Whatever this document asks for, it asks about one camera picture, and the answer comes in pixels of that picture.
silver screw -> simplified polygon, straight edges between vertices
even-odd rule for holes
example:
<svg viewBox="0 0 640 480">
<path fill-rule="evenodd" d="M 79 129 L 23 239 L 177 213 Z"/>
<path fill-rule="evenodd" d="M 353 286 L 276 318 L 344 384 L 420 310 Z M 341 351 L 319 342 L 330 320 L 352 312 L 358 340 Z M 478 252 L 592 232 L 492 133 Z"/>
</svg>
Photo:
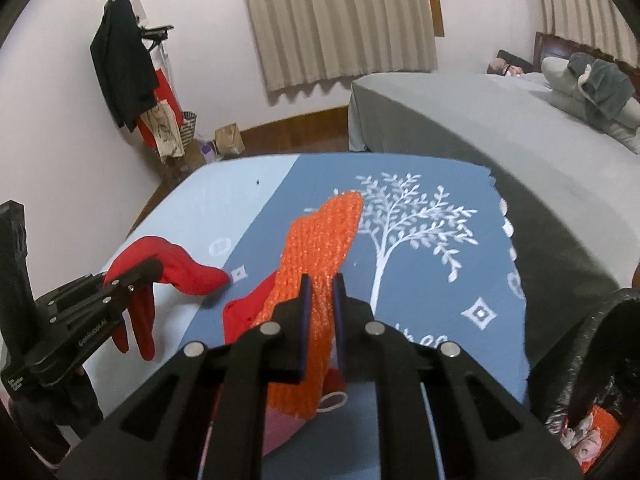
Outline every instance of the silver screw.
<svg viewBox="0 0 640 480">
<path fill-rule="evenodd" d="M 385 333 L 385 326 L 379 321 L 369 321 L 364 330 L 369 335 L 383 335 Z"/>
<path fill-rule="evenodd" d="M 198 357 L 204 352 L 204 345 L 199 341 L 191 341 L 184 347 L 184 354 L 187 357 Z"/>
<path fill-rule="evenodd" d="M 440 351 L 447 357 L 458 357 L 460 355 L 460 352 L 462 352 L 460 346 L 458 346 L 457 343 L 454 343 L 453 341 L 447 341 L 446 343 L 443 343 L 440 346 Z"/>
<path fill-rule="evenodd" d="M 280 332 L 280 325 L 275 321 L 267 321 L 260 325 L 260 332 L 264 335 L 276 335 Z"/>
</svg>

white wall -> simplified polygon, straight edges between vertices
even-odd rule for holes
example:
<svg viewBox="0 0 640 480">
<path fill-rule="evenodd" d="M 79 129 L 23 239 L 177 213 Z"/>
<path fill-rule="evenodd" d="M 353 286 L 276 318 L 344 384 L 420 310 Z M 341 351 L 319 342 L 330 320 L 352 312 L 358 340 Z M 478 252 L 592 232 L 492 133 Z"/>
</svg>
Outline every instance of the white wall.
<svg viewBox="0 0 640 480">
<path fill-rule="evenodd" d="M 100 270 L 159 183 L 100 92 L 102 8 L 31 0 L 0 49 L 0 201 L 25 206 L 35 295 Z"/>
<path fill-rule="evenodd" d="M 446 38 L 437 38 L 444 71 L 484 72 L 500 48 L 532 56 L 536 20 L 527 0 L 441 0 Z M 142 0 L 150 25 L 176 29 L 167 52 L 183 107 L 199 114 L 198 131 L 240 129 L 346 105 L 350 91 L 329 83 L 269 96 L 245 0 Z M 534 12 L 542 18 L 540 3 Z"/>
</svg>

white elastic loop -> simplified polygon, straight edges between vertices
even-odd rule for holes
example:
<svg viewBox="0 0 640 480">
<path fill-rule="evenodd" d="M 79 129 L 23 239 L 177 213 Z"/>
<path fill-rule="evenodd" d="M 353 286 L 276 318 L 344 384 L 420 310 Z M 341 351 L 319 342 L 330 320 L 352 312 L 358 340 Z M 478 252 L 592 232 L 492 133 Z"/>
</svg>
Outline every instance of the white elastic loop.
<svg viewBox="0 0 640 480">
<path fill-rule="evenodd" d="M 323 402 L 331 399 L 332 397 L 342 397 L 342 400 L 337 404 L 332 404 L 328 408 L 318 408 L 316 410 L 316 413 L 332 412 L 333 410 L 337 410 L 338 408 L 343 407 L 347 403 L 347 400 L 349 400 L 349 396 L 345 392 L 332 392 L 330 394 L 325 395 L 322 399 L 320 399 L 320 404 L 322 405 Z"/>
</svg>

table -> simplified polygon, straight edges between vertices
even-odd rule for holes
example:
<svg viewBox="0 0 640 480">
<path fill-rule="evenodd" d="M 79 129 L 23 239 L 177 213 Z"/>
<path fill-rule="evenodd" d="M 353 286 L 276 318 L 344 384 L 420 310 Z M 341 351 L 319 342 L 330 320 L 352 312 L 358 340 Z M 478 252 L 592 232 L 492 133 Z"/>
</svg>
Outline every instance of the table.
<svg viewBox="0 0 640 480">
<path fill-rule="evenodd" d="M 415 342 L 459 342 L 522 401 L 526 301 L 506 204 L 489 170 L 439 158 L 341 153 L 210 164 L 140 224 L 116 254 L 140 237 L 161 236 L 196 261 L 225 269 L 233 285 L 207 298 L 154 286 L 156 359 L 144 362 L 135 346 L 122 355 L 108 342 L 86 364 L 105 414 L 181 345 L 222 344 L 222 306 L 277 269 L 291 221 L 350 189 L 364 193 L 365 211 L 341 269 L 348 294 L 371 302 L 377 319 Z M 348 394 L 344 408 L 318 415 L 268 455 L 263 477 L 378 478 L 373 387 L 350 386 Z"/>
</svg>

wooden floor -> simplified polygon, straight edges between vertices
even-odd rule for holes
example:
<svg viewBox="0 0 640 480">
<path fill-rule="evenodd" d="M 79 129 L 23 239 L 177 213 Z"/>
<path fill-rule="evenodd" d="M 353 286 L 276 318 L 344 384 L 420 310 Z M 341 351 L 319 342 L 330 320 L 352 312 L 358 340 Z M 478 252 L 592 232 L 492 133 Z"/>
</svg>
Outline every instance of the wooden floor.
<svg viewBox="0 0 640 480">
<path fill-rule="evenodd" d="M 245 130 L 242 132 L 245 151 L 241 156 L 348 152 L 347 110 L 347 107 L 332 108 Z M 173 179 L 163 181 L 131 230 L 138 227 L 178 184 Z"/>
</svg>

